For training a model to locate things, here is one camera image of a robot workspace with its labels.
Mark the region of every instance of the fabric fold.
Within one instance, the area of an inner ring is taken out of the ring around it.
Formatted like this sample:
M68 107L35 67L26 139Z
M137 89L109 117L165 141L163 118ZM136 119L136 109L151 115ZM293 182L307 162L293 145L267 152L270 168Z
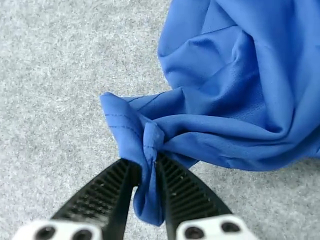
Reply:
M320 158L318 0L173 0L158 45L172 90L100 98L119 155L138 163L134 210L160 225L157 152L271 171Z

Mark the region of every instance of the blue garment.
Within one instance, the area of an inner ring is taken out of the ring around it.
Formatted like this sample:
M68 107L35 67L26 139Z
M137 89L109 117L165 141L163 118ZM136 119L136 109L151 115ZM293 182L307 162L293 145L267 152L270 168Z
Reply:
M320 157L319 26L319 0L172 1L158 45L172 90L100 97L119 155L142 167L141 220L164 220L158 151L248 171Z

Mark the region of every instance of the floor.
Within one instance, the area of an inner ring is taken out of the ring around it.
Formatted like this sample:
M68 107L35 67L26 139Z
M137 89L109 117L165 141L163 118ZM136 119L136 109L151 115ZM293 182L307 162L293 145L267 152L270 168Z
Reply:
M170 0L0 1L0 239L49 218L118 158L99 95L168 90L156 56ZM261 240L315 240L320 161L273 172L191 169ZM125 239L165 240L138 221Z

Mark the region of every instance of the screw hole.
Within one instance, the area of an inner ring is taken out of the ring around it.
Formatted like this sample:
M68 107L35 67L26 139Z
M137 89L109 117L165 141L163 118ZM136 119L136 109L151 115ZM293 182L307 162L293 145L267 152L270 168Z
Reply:
M53 226L45 226L37 232L35 239L36 240L49 240L53 237L55 232L56 232L56 230Z
M76 232L72 240L90 240L92 233L89 230L80 230Z
M204 231L196 226L188 227L185 230L184 235L186 239L202 239L205 236Z
M236 233L240 232L240 227L232 222L225 222L221 225L222 230L225 233Z

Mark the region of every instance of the blue cloth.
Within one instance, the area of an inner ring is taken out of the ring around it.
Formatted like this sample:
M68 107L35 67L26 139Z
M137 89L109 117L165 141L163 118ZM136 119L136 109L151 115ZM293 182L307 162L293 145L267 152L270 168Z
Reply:
M158 58L172 90L100 97L119 155L142 167L141 220L164 220L158 151L248 171L320 157L319 26L319 0L171 2Z

